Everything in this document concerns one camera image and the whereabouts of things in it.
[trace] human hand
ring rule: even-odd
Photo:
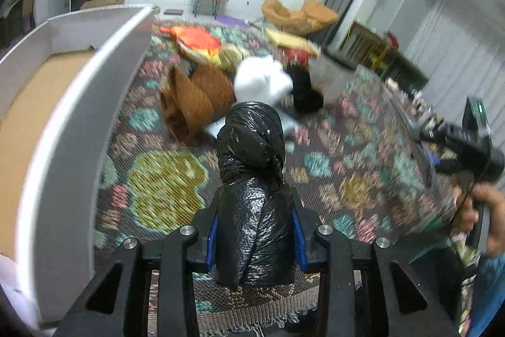
[[[456,216],[456,226],[459,230],[470,232],[479,221],[479,214],[473,208],[474,199],[486,203],[490,208],[491,222],[486,245],[486,255],[496,257],[505,251],[505,196],[490,183],[477,183],[472,188],[471,195],[465,199],[460,193],[456,206],[460,208]]]

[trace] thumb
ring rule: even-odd
[[[504,201],[503,193],[490,183],[476,183],[472,188],[472,196],[475,200],[484,202],[491,208]]]

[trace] triangular cutout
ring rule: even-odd
[[[412,283],[407,273],[400,267],[400,264],[398,262],[391,262],[389,268],[393,276],[393,284],[395,285],[400,313],[410,314],[425,310],[428,307],[426,299],[417,289],[416,285]]]
[[[88,310],[104,314],[113,313],[122,272],[123,266],[114,264],[97,291],[87,301],[86,308]]]

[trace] rug fringe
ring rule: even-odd
[[[299,316],[306,315],[309,311],[315,310],[315,308],[317,308],[317,303],[314,302],[304,310],[291,311],[285,315],[273,317],[261,324],[215,328],[213,330],[201,331],[200,337],[227,337],[228,333],[240,334],[248,331],[254,331],[256,337],[264,337],[263,327],[277,325],[279,328],[284,328],[286,323],[300,323]]]

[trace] orange armchair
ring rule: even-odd
[[[305,0],[299,11],[289,11],[279,0],[266,0],[261,10],[267,21],[294,35],[318,31],[338,20],[337,13],[316,0]]]

